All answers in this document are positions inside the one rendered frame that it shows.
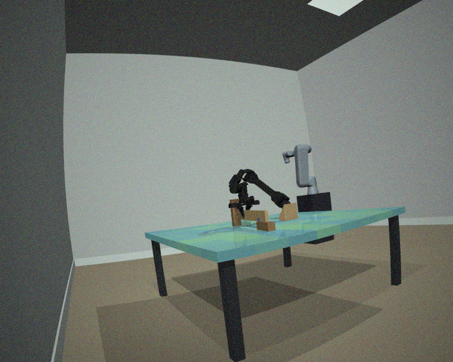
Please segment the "long wooden rail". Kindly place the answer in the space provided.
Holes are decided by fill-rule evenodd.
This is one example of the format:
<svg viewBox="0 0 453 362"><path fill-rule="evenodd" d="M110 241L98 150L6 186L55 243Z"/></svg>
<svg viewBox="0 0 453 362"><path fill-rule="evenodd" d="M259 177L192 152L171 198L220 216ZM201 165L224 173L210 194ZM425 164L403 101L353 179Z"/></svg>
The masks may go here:
<svg viewBox="0 0 453 362"><path fill-rule="evenodd" d="M249 221L257 221L257 217L261 218L261 222L269 222L269 216L267 210L244 210L245 218L243 218L240 211L239 219L249 220Z"/></svg>

